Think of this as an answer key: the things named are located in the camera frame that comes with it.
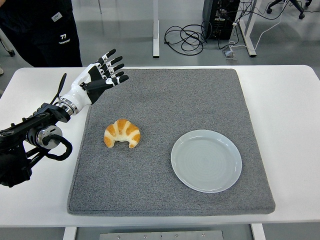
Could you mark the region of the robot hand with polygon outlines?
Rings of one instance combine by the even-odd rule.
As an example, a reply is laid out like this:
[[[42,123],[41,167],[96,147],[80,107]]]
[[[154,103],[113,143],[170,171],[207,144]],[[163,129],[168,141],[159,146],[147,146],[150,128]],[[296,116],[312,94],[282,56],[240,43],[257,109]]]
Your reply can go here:
[[[115,49],[108,51],[96,62],[89,64],[71,84],[68,93],[58,98],[58,106],[70,116],[78,114],[85,106],[94,104],[105,90],[111,89],[129,77],[119,63],[123,57],[113,58]]]

